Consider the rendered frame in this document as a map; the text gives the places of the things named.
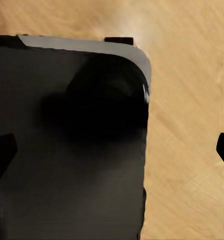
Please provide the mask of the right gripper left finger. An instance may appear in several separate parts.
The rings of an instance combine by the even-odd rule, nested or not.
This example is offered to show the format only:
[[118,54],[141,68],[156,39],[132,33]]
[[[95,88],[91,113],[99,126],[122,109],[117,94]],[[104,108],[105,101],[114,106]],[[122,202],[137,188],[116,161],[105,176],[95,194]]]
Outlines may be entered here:
[[13,133],[0,136],[0,180],[17,152],[17,141]]

